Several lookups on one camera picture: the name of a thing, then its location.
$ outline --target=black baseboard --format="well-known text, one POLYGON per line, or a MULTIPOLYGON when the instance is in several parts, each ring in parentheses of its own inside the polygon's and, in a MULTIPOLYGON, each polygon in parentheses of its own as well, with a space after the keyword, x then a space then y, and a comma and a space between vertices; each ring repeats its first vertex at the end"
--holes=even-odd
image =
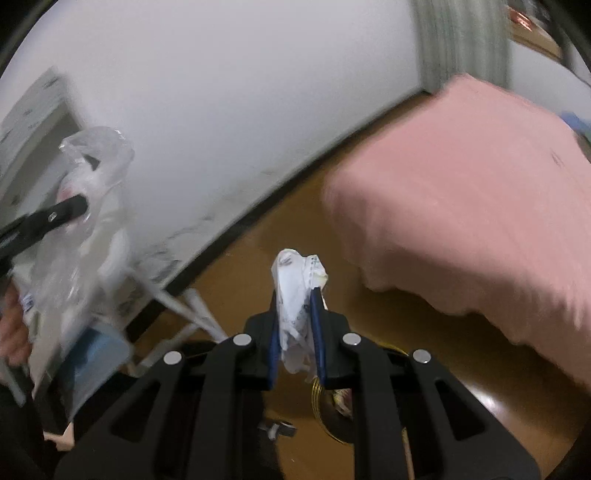
MULTIPOLYGON (((256 204, 253 208, 247 211, 238 221, 227 228, 218 238, 216 238, 203 252, 201 252, 194 260, 192 260, 167 286, 166 291, 171 295, 180 295, 193 280, 203 272, 217 257, 222 255, 224 251, 238 238, 242 236, 249 228, 256 224, 263 215, 277 205, 283 198, 292 192, 298 185, 307 180, 316 170, 318 170, 336 151, 341 148, 346 148, 349 145, 355 144, 360 137, 365 135, 372 127, 378 124, 386 115, 388 115, 394 108, 408 102, 413 97, 421 94, 423 91, 414 92, 404 100, 391 105, 384 111, 380 112, 371 121, 363 127, 357 129, 340 141, 336 142, 331 148, 324 152, 321 156, 307 164, 302 170, 296 173, 292 178, 287 180, 279 188, 271 192, 264 200, 256 204)), ((165 310, 165 307, 155 300, 152 300, 146 307, 131 321, 126 332, 129 341, 135 342, 147 329, 154 320, 165 310)))

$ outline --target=blue gripper pad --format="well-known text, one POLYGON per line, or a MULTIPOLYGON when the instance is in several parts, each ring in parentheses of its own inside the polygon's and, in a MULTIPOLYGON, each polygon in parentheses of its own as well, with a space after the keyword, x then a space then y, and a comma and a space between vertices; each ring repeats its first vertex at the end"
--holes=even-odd
POLYGON ((277 380, 277 372, 279 371, 279 360, 281 355, 281 347, 279 345, 279 322, 274 322, 273 333, 271 334, 271 344, 269 346, 269 390, 272 390, 277 380))
POLYGON ((312 335, 314 336, 314 354, 316 356, 316 369, 320 384, 326 383, 326 351, 324 348, 324 338, 322 335, 322 314, 324 313, 324 303, 322 302, 322 293, 319 288, 312 290, 310 294, 310 320, 312 324, 312 335))

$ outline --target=silver screw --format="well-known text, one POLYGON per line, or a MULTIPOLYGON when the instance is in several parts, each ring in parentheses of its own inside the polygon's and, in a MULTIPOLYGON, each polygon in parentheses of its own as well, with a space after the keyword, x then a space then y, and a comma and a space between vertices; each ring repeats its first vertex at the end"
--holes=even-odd
POLYGON ((357 333, 349 332, 343 335, 343 341, 347 345, 359 345, 361 343, 361 337, 357 333))
POLYGON ((413 352, 413 358, 420 364, 427 364, 431 361, 431 354, 426 350, 415 350, 413 352))
POLYGON ((164 355, 164 363, 167 365, 176 365, 182 359, 183 356, 181 355, 181 352, 177 352, 176 350, 168 352, 166 355, 164 355))
POLYGON ((252 337, 247 333, 239 333, 238 335, 234 336, 234 345, 238 346, 246 346, 252 342, 252 337))

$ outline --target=white wall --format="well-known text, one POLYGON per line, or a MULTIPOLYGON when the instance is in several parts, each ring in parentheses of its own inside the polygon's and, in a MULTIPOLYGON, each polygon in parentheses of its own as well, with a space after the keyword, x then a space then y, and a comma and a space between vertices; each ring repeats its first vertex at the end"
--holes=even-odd
POLYGON ((591 119, 591 87, 548 57, 511 42, 511 90, 548 110, 591 119))
POLYGON ((294 171, 420 87, 407 0, 60 0, 0 79, 0 118, 45 69, 88 125, 135 145, 135 249, 174 275, 294 171))

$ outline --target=pink blanket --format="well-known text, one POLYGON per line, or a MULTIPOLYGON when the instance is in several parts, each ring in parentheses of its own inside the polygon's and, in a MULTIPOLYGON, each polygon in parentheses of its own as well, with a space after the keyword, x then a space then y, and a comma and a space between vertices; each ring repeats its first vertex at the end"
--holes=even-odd
POLYGON ((340 166, 324 204, 369 288, 481 312, 591 388, 591 164, 559 117, 456 77, 340 166))

